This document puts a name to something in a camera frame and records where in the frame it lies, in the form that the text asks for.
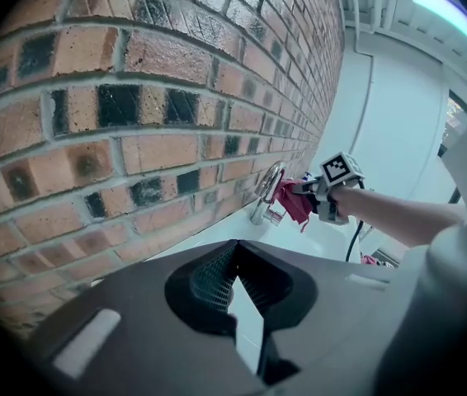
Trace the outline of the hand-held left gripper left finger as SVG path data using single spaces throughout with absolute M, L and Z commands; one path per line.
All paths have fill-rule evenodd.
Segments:
M 191 273 L 233 240 L 138 262 L 50 315 L 31 358 L 66 396 L 254 396 L 234 318 L 191 291 Z

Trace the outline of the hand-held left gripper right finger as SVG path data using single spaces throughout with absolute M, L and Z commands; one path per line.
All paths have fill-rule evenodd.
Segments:
M 379 313 L 400 269 L 247 241 L 236 268 L 263 321 L 258 372 L 236 396 L 377 396 L 395 325 Z

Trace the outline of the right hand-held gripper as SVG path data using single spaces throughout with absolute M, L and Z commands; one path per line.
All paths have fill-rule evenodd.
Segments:
M 356 160 L 340 152 L 320 164 L 321 175 L 312 181 L 302 181 L 292 186 L 296 195 L 314 195 L 314 211 L 320 221 L 329 224 L 347 224 L 348 218 L 341 216 L 335 200 L 329 195 L 334 187 L 364 188 L 365 176 Z

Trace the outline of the pink cloth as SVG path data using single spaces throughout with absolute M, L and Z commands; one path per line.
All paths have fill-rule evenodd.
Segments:
M 272 203 L 277 200 L 291 219 L 300 226 L 301 233 L 309 224 L 310 213 L 318 204 L 311 194 L 295 194 L 293 192 L 295 185 L 302 186 L 303 183 L 303 181 L 293 179 L 282 179 L 277 184 L 271 198 Z

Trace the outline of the chrome faucet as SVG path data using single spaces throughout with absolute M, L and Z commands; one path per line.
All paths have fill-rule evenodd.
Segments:
M 257 204 L 250 216 L 250 221 L 253 224 L 261 225 L 264 219 L 269 220 L 274 225 L 278 225 L 282 221 L 284 215 L 274 211 L 271 206 L 276 188 L 283 179 L 284 174 L 285 164 L 275 162 L 260 180 L 255 190 L 258 197 Z

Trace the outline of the person's right forearm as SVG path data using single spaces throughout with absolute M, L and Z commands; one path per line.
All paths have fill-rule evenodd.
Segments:
M 329 195 L 341 216 L 353 216 L 409 248 L 429 245 L 441 231 L 467 222 L 463 205 L 402 200 L 348 186 L 335 186 Z

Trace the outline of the small pink item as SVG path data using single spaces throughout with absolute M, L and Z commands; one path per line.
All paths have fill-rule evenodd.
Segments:
M 382 261 L 376 257 L 368 255 L 361 255 L 361 264 L 395 268 L 395 265 L 390 262 Z

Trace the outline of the person's grey shirt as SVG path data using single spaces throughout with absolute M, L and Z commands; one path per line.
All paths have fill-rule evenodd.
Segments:
M 467 209 L 467 130 L 443 158 Z M 467 220 L 428 247 L 376 396 L 467 396 Z

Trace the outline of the window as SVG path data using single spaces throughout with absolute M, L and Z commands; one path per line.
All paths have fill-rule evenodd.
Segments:
M 442 158 L 466 130 L 467 104 L 454 92 L 450 91 L 446 108 L 446 123 L 438 156 Z

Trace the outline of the ceiling light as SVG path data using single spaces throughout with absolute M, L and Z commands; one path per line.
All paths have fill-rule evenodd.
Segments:
M 467 15 L 449 0 L 413 0 L 417 5 L 441 17 L 467 37 Z

